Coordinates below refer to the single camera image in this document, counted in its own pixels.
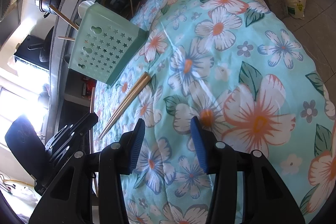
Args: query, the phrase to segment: chopsticks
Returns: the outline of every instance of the chopsticks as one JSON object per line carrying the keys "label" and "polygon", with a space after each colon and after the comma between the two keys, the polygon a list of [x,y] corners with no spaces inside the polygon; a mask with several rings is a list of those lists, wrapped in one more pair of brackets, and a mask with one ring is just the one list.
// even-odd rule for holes
{"label": "chopsticks", "polygon": [[75,41],[75,39],[72,38],[72,37],[58,37],[58,39],[65,39],[65,40]]}
{"label": "chopsticks", "polygon": [[103,131],[99,135],[100,139],[102,139],[106,135],[106,133],[111,129],[111,127],[120,118],[120,116],[124,113],[127,107],[131,104],[135,97],[137,97],[140,91],[148,84],[150,80],[151,77],[148,75],[147,72],[144,72],[140,76],[140,78],[135,82],[131,90],[127,93],[126,97],[122,100],[117,110],[112,114]]}
{"label": "chopsticks", "polygon": [[68,19],[64,14],[62,14],[56,7],[50,4],[49,8],[53,10],[61,19],[63,19],[66,23],[68,23],[75,30],[77,31],[79,30],[79,27],[75,23],[73,23],[70,19]]}
{"label": "chopsticks", "polygon": [[[92,93],[91,93],[90,113],[93,113],[95,109],[95,91],[96,91],[96,88],[93,88]],[[90,133],[90,153],[94,153],[93,151],[93,128],[90,129],[89,133]],[[97,183],[96,176],[94,176],[93,178],[93,184],[96,190],[96,196],[98,197],[98,183]]]}

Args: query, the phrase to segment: white cup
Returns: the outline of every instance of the white cup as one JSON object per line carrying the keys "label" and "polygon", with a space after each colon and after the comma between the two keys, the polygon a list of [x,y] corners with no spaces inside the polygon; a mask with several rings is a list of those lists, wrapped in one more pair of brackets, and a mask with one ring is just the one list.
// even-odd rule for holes
{"label": "white cup", "polygon": [[85,15],[85,12],[87,8],[89,8],[91,5],[94,3],[90,0],[83,1],[79,6],[78,6],[78,14],[80,18],[83,18]]}

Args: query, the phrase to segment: tile floor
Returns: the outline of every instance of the tile floor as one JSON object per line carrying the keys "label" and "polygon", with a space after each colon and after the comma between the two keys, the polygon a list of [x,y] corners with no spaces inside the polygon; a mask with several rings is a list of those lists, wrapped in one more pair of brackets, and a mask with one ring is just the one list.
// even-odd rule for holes
{"label": "tile floor", "polygon": [[307,0],[303,20],[288,17],[283,23],[314,60],[336,103],[336,0]]}

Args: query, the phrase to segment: blue flower print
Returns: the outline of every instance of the blue flower print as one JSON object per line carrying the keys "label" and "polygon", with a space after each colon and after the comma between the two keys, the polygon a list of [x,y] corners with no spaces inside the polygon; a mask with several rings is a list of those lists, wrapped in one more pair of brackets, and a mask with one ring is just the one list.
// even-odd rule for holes
{"label": "blue flower print", "polygon": [[179,157],[178,163],[183,171],[176,173],[176,181],[183,182],[183,184],[175,190],[175,195],[180,198],[190,191],[192,199],[199,198],[200,187],[209,188],[211,185],[208,176],[201,169],[196,157],[192,165],[189,164],[186,156]]}
{"label": "blue flower print", "polygon": [[187,17],[183,14],[185,12],[185,9],[176,9],[175,15],[167,17],[167,20],[173,22],[173,29],[177,30],[180,26],[180,22],[186,22]]}
{"label": "blue flower print", "polygon": [[170,185],[176,178],[175,168],[168,161],[171,154],[167,138],[160,138],[152,148],[149,148],[146,139],[143,140],[135,173],[144,177],[146,185],[155,195],[161,193],[163,179],[166,185]]}
{"label": "blue flower print", "polygon": [[272,31],[266,31],[265,35],[273,43],[270,46],[260,45],[258,47],[258,53],[262,55],[272,55],[271,59],[268,60],[268,65],[270,67],[276,66],[280,59],[283,61],[288,69],[294,67],[293,57],[299,61],[303,61],[303,55],[298,50],[302,49],[302,46],[297,41],[291,41],[288,32],[281,29],[281,40]]}
{"label": "blue flower print", "polygon": [[194,80],[208,76],[214,65],[213,56],[201,55],[197,52],[200,37],[195,37],[186,52],[183,46],[178,46],[170,57],[170,69],[173,74],[168,78],[168,85],[173,90],[181,89],[184,95],[189,93],[189,86]]}

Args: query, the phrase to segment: light blue quilt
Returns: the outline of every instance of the light blue quilt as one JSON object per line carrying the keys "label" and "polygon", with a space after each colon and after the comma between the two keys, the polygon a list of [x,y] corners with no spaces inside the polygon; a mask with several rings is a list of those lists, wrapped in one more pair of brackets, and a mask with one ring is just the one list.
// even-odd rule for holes
{"label": "light blue quilt", "polygon": [[[262,151],[308,223],[335,185],[335,107],[293,34],[256,0],[148,0],[132,22],[149,38],[114,86],[97,83],[94,127],[97,152],[145,121],[137,168],[122,177],[130,223],[205,223],[213,178],[196,157],[193,116],[235,150]],[[152,81],[99,140],[144,71]]]}

